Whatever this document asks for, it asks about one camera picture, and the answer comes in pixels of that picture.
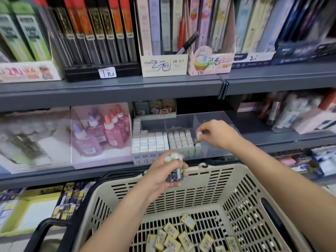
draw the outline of green package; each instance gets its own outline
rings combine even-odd
[[[36,61],[51,60],[51,55],[41,32],[34,9],[30,4],[25,2],[13,2],[12,8]]]
[[[0,1],[0,33],[18,62],[34,61],[21,34],[11,17],[11,10],[6,1]]]

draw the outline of person's left hand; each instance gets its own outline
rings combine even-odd
[[[180,168],[187,169],[188,165],[179,160],[170,161],[168,164],[165,164],[165,156],[169,156],[174,151],[167,151],[163,153],[148,169],[148,172],[144,175],[144,177],[138,182],[142,184],[142,186],[146,186],[149,190],[149,203],[154,202],[166,189],[172,187],[181,186],[181,182],[166,182],[168,175]],[[183,177],[188,176],[187,171],[183,171]]]

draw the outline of beige plastic basket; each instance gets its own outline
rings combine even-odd
[[[291,251],[264,209],[261,199],[272,206],[294,242],[297,251],[311,251],[304,237],[260,185],[250,170],[243,164],[190,167],[189,176],[182,186],[167,190],[150,204],[142,224],[129,249],[130,252],[145,252],[147,234],[169,221],[179,232],[186,231],[198,246],[205,233],[214,239],[214,247],[223,245],[226,236],[235,236],[241,251],[273,252]],[[79,250],[87,237],[115,209],[127,192],[142,178],[126,178],[107,181],[97,187],[90,202],[73,246]],[[188,213],[197,221],[191,231],[180,221]]]

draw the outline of forearm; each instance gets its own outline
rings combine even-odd
[[[334,251],[336,198],[241,139],[232,153],[241,159],[285,214],[322,251]]]
[[[112,214],[83,245],[80,252],[124,252],[141,224],[149,205],[149,191],[135,186],[118,204]]]

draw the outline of basket bottom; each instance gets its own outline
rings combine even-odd
[[[180,218],[184,213],[189,214],[196,225],[190,230]],[[195,207],[181,208],[145,215],[139,230],[129,248],[129,252],[145,252],[148,234],[157,234],[168,222],[172,223],[179,233],[185,231],[195,246],[195,252],[200,252],[199,245],[208,233],[215,239],[210,251],[215,252],[215,247],[224,245],[228,250],[225,237],[234,235],[229,219],[220,204],[207,204]]]

